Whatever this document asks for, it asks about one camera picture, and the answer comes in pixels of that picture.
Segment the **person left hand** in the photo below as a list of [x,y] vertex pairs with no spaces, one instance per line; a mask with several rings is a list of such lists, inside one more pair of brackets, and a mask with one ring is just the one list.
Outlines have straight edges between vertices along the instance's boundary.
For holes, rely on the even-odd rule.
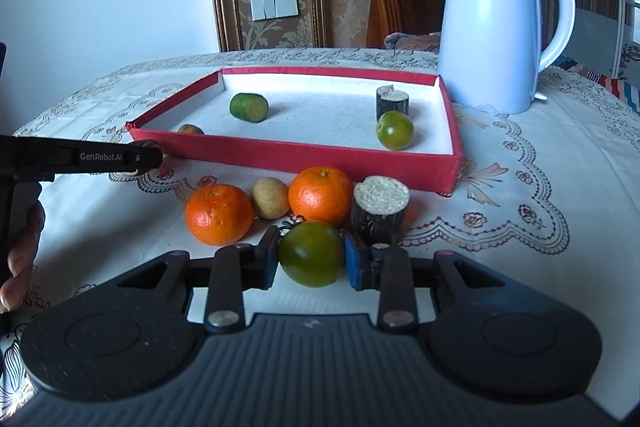
[[1,313],[14,311],[24,303],[45,223],[44,209],[40,202],[36,202],[29,209],[26,227],[17,236],[16,243],[9,252],[11,277],[1,287]]

